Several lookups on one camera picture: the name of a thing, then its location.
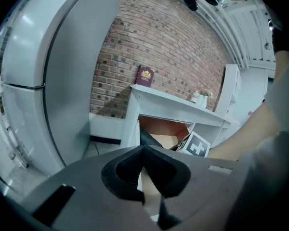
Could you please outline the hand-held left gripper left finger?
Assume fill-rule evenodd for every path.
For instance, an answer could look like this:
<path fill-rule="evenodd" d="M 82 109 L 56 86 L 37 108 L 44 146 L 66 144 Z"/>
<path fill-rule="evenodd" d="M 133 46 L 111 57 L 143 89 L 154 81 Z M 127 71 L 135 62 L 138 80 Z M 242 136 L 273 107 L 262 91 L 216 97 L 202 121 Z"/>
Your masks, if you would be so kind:
<path fill-rule="evenodd" d="M 119 199 L 145 203 L 145 195 L 138 189 L 139 176 L 144 167 L 143 148 L 130 148 L 106 163 L 101 171 L 104 185 Z"/>

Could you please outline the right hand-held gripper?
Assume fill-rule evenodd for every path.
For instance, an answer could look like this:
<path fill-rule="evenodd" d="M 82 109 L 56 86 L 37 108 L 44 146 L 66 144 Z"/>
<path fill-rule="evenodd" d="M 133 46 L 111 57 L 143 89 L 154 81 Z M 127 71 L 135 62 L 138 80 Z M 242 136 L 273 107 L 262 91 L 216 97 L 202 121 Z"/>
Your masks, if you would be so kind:
<path fill-rule="evenodd" d="M 210 143 L 195 132 L 187 135 L 178 145 L 176 152 L 207 157 L 210 150 Z"/>

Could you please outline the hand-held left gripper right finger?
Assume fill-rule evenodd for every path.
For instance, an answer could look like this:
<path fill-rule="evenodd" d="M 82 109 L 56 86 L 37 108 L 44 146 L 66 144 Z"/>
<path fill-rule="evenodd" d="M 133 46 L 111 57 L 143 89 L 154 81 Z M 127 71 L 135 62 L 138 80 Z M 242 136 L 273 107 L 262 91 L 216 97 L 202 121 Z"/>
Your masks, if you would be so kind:
<path fill-rule="evenodd" d="M 161 194 L 157 225 L 161 229 L 170 229 L 181 220 L 169 214 L 165 199 L 176 197 L 183 191 L 191 177 L 190 169 L 184 163 L 148 145 L 143 148 L 143 166 Z"/>

